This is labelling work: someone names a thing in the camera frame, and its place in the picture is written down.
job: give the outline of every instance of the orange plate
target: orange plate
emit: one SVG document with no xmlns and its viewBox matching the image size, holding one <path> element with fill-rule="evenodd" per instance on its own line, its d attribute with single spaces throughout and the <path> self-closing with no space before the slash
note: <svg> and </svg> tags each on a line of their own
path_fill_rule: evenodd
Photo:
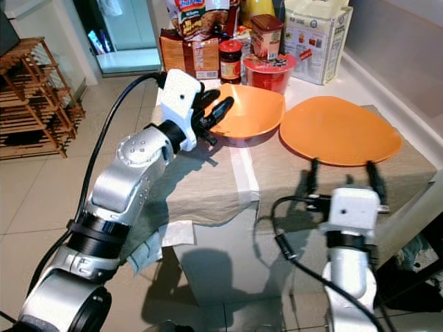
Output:
<svg viewBox="0 0 443 332">
<path fill-rule="evenodd" d="M 236 84 L 223 84 L 220 97 L 208 108 L 210 110 L 224 98 L 231 96 L 233 107 L 215 127 L 213 133 L 236 139 L 251 138 L 276 128 L 284 117 L 284 97 L 279 93 Z"/>
<path fill-rule="evenodd" d="M 339 166 L 362 166 L 395 156 L 399 133 L 379 116 L 336 97 L 314 97 L 287 112 L 280 137 L 308 158 Z"/>
</svg>

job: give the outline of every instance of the doorway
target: doorway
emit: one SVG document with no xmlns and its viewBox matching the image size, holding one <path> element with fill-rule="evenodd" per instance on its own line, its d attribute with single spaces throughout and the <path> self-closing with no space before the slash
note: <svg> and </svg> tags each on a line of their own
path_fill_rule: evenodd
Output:
<svg viewBox="0 0 443 332">
<path fill-rule="evenodd" d="M 161 67 L 147 0 L 73 0 L 104 75 Z"/>
</svg>

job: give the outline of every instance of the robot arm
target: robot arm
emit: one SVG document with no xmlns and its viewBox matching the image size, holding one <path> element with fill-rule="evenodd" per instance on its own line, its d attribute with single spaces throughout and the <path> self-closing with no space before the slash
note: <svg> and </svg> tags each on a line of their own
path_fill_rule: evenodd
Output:
<svg viewBox="0 0 443 332">
<path fill-rule="evenodd" d="M 192 150 L 197 136 L 214 143 L 208 130 L 233 105 L 220 102 L 204 117 L 204 108 L 219 97 L 179 70 L 165 81 L 162 123 L 147 126 L 120 142 L 116 157 L 99 175 L 79 222 L 68 224 L 71 238 L 56 252 L 30 292 L 17 331 L 98 331 L 111 306 L 103 286 L 118 270 L 118 255 L 153 184 L 175 154 Z"/>
</svg>

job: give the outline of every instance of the beige tablecloth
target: beige tablecloth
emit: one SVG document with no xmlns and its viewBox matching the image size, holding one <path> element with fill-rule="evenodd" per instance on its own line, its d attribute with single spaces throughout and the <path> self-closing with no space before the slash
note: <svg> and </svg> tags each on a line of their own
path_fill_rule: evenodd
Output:
<svg viewBox="0 0 443 332">
<path fill-rule="evenodd" d="M 373 106 L 366 108 L 378 113 Z M 158 107 L 154 109 L 153 122 L 159 122 L 159 112 Z M 300 175 L 309 169 L 310 162 L 284 147 L 277 130 L 248 140 L 246 146 L 238 147 L 235 142 L 219 138 L 212 151 L 200 142 L 195 150 L 180 153 L 150 193 L 149 204 L 129 233 L 121 257 L 127 257 L 164 223 L 193 220 L 216 226 L 231 220 L 248 206 L 245 191 L 257 189 L 251 182 L 245 182 L 248 165 L 244 163 L 251 164 L 253 172 L 249 175 L 255 177 L 260 191 L 259 230 L 270 231 L 267 217 L 272 203 L 296 192 Z M 397 156 L 379 163 L 378 168 L 386 182 L 391 214 L 411 200 L 436 173 L 434 166 L 407 140 Z M 345 183 L 346 174 L 352 175 L 355 183 L 368 184 L 364 167 L 321 165 L 317 192 L 330 194 Z M 311 215 L 295 210 L 294 205 L 283 204 L 277 215 L 288 232 L 316 227 Z M 390 215 L 381 216 L 378 223 L 388 220 Z"/>
</svg>

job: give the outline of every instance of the wooden shoe rack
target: wooden shoe rack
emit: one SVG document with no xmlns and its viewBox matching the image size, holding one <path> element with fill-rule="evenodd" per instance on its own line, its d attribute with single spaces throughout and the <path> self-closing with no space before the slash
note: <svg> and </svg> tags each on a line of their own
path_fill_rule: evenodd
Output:
<svg viewBox="0 0 443 332">
<path fill-rule="evenodd" d="M 62 155 L 84 118 L 43 37 L 0 58 L 0 159 Z"/>
</svg>

